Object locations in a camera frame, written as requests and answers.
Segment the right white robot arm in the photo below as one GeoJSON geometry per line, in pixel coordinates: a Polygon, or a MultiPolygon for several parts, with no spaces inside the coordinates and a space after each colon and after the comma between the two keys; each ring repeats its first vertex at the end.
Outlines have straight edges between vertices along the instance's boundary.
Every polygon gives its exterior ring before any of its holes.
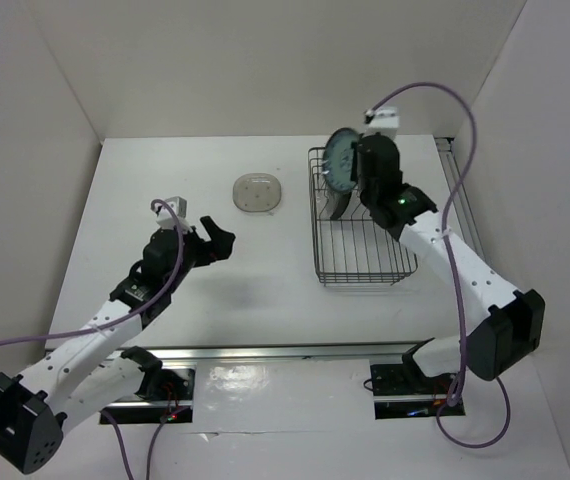
{"type": "Polygon", "coordinates": [[[401,379],[425,391],[437,376],[471,371],[492,381],[540,345],[545,301],[492,270],[453,230],[443,211],[403,180],[396,143],[380,133],[353,144],[352,177],[376,225],[414,253],[455,293],[459,332],[428,340],[408,353],[401,379]]]}

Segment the blue floral patterned plate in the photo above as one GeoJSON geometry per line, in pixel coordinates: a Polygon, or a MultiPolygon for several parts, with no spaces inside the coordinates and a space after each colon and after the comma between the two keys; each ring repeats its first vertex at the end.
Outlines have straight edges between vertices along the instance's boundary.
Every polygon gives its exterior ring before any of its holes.
{"type": "Polygon", "coordinates": [[[351,192],[356,181],[352,179],[354,145],[359,133],[349,127],[336,130],[327,140],[322,156],[322,174],[329,189],[339,194],[351,192]]]}

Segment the smoky square glass plate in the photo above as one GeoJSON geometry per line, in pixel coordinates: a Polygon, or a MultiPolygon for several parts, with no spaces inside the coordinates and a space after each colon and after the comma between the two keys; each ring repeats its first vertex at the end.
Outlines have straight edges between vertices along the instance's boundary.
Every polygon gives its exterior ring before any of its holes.
{"type": "Polygon", "coordinates": [[[244,174],[232,187],[233,203],[245,213],[271,212],[280,205],[281,199],[281,183],[268,173],[244,174]]]}

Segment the clear textured glass plate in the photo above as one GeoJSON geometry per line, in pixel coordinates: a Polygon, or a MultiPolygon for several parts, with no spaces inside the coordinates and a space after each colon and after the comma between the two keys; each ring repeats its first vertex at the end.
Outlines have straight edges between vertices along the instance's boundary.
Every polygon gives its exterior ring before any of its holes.
{"type": "Polygon", "coordinates": [[[314,196],[316,217],[319,220],[330,220],[334,211],[334,192],[327,186],[320,169],[314,173],[314,196]]]}

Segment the aluminium rail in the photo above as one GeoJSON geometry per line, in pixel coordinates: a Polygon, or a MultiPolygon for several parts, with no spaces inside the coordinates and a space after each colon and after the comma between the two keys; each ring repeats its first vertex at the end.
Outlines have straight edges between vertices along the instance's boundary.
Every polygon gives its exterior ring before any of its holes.
{"type": "Polygon", "coordinates": [[[341,344],[267,345],[231,347],[161,348],[146,350],[163,361],[198,362],[312,360],[346,358],[396,358],[418,345],[418,342],[365,342],[341,344]]]}
{"type": "MultiPolygon", "coordinates": [[[[450,137],[435,137],[436,149],[441,161],[445,178],[450,191],[453,191],[456,182],[462,173],[462,166],[454,154],[454,139],[450,137]]],[[[459,224],[460,236],[470,248],[486,260],[486,255],[478,233],[474,215],[464,186],[461,186],[453,200],[451,215],[456,215],[459,224]]]]}

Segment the right side aluminium rail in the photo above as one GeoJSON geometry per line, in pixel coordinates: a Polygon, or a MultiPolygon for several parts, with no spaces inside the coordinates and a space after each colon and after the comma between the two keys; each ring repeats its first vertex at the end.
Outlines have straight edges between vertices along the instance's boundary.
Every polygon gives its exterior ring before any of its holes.
{"type": "MultiPolygon", "coordinates": [[[[435,137],[436,149],[441,161],[445,178],[450,191],[453,191],[456,182],[462,173],[462,166],[454,154],[454,139],[450,137],[435,137]]],[[[478,233],[474,215],[464,186],[461,186],[453,200],[451,215],[456,215],[459,224],[460,236],[470,248],[486,260],[486,255],[478,233]]]]}

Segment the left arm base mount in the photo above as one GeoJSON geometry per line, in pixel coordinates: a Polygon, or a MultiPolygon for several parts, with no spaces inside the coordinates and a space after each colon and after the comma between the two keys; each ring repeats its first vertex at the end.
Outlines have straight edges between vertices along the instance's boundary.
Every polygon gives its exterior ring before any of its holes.
{"type": "Polygon", "coordinates": [[[143,374],[133,393],[104,408],[119,425],[152,425],[160,424],[162,420],[170,424],[193,421],[194,367],[170,368],[141,347],[122,351],[118,359],[135,362],[143,374]]]}

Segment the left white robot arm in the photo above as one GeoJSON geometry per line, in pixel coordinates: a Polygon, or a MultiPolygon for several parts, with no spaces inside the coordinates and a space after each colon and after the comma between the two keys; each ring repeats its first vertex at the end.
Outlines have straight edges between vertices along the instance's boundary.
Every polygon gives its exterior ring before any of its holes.
{"type": "Polygon", "coordinates": [[[235,235],[208,216],[201,224],[207,239],[187,224],[159,228],[84,335],[15,376],[0,373],[0,456],[22,474],[41,469],[67,434],[112,402],[177,396],[182,379],[127,343],[163,313],[192,269],[231,256],[235,235]]]}

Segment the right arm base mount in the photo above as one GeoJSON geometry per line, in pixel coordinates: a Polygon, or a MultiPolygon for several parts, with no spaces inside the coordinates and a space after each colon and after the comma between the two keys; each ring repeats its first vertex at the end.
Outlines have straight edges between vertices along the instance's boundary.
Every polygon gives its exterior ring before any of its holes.
{"type": "Polygon", "coordinates": [[[446,406],[454,378],[451,373],[424,377],[402,364],[371,364],[363,387],[373,395],[376,420],[435,417],[441,407],[445,416],[464,416],[462,404],[446,406]]]}

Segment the black round plate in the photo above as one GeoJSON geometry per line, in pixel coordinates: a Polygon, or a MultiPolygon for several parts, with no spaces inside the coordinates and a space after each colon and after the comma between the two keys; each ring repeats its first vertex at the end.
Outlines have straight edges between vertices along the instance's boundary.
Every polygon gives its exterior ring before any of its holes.
{"type": "Polygon", "coordinates": [[[329,198],[327,202],[327,212],[331,221],[340,220],[346,212],[352,197],[352,192],[337,192],[329,190],[329,198]]]}

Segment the front aluminium rail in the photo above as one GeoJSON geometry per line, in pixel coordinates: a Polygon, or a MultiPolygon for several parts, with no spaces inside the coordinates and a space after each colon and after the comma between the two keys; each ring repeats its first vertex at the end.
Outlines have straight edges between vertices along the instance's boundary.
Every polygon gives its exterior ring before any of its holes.
{"type": "Polygon", "coordinates": [[[341,344],[267,345],[231,347],[161,348],[146,350],[163,361],[198,362],[312,360],[346,358],[396,358],[418,345],[418,342],[365,342],[341,344]]]}

